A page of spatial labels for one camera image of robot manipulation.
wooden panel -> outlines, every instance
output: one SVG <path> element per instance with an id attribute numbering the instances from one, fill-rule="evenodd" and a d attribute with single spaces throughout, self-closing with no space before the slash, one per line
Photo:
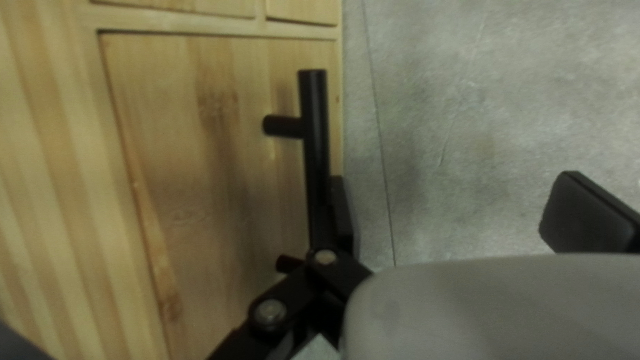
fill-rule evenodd
<path id="1" fill-rule="evenodd" d="M 95 2 L 181 12 L 255 17 L 255 0 L 96 0 Z"/>
<path id="2" fill-rule="evenodd" d="M 147 8 L 79 4 L 79 20 L 96 30 L 149 31 L 158 33 L 241 35 L 253 37 L 334 39 L 340 29 L 329 26 L 309 26 L 291 22 L 213 17 L 185 12 L 167 12 Z"/>
<path id="3" fill-rule="evenodd" d="M 305 253 L 301 142 L 261 122 L 297 115 L 296 71 L 326 68 L 339 124 L 335 42 L 101 40 L 170 353 L 203 359 L 276 281 L 277 256 Z"/>
<path id="4" fill-rule="evenodd" d="M 0 1 L 1 312 L 58 359 L 166 359 L 123 158 L 72 14 Z"/>
<path id="5" fill-rule="evenodd" d="M 270 19 L 337 25 L 340 21 L 339 0 L 265 0 Z"/>

black metal frame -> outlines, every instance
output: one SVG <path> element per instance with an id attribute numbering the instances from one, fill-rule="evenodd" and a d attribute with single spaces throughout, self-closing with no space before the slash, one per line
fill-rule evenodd
<path id="1" fill-rule="evenodd" d="M 286 360 L 322 334 L 335 348 L 346 302 L 370 274 L 354 257 L 354 234 L 344 181 L 330 175 L 328 103 L 325 70 L 298 72 L 300 118 L 267 115 L 267 135 L 299 138 L 305 152 L 310 250 L 306 260 L 282 255 L 276 262 L 285 279 L 255 299 L 247 320 L 232 331 L 209 360 Z M 330 251 L 319 261 L 319 251 Z M 275 323 L 256 319 L 258 307 L 277 300 L 286 308 Z"/>

wooden cabinet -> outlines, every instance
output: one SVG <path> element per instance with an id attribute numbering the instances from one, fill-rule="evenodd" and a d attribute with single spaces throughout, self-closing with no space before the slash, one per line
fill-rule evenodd
<path id="1" fill-rule="evenodd" d="M 266 0 L 267 16 L 272 19 L 337 25 L 339 0 Z"/>
<path id="2" fill-rule="evenodd" d="M 122 4 L 181 12 L 254 17 L 254 0 L 99 0 L 96 3 Z"/>
<path id="3" fill-rule="evenodd" d="M 340 27 L 252 6 L 0 0 L 0 317 L 56 359 L 203 359 L 305 252 L 301 143 L 261 120 L 327 69 L 341 173 Z"/>

black metal handle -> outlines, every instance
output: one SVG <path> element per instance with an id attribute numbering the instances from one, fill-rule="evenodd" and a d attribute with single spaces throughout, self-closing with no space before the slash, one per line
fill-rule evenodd
<path id="1" fill-rule="evenodd" d="M 267 135 L 301 138 L 305 150 L 305 180 L 309 240 L 312 248 L 333 241 L 330 210 L 329 120 L 325 70 L 298 71 L 301 117 L 267 115 Z"/>

wooden cabinet door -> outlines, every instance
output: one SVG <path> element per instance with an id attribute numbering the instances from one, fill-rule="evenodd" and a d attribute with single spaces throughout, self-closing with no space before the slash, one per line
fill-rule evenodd
<path id="1" fill-rule="evenodd" d="M 238 17 L 255 16 L 255 0 L 98 0 L 96 3 L 121 4 Z"/>
<path id="2" fill-rule="evenodd" d="M 261 122 L 299 115 L 296 71 L 316 68 L 339 118 L 336 43 L 100 40 L 170 355 L 201 360 L 278 279 L 277 256 L 307 249 L 301 142 Z"/>
<path id="3" fill-rule="evenodd" d="M 267 16 L 278 20 L 337 25 L 340 19 L 339 0 L 265 0 Z"/>

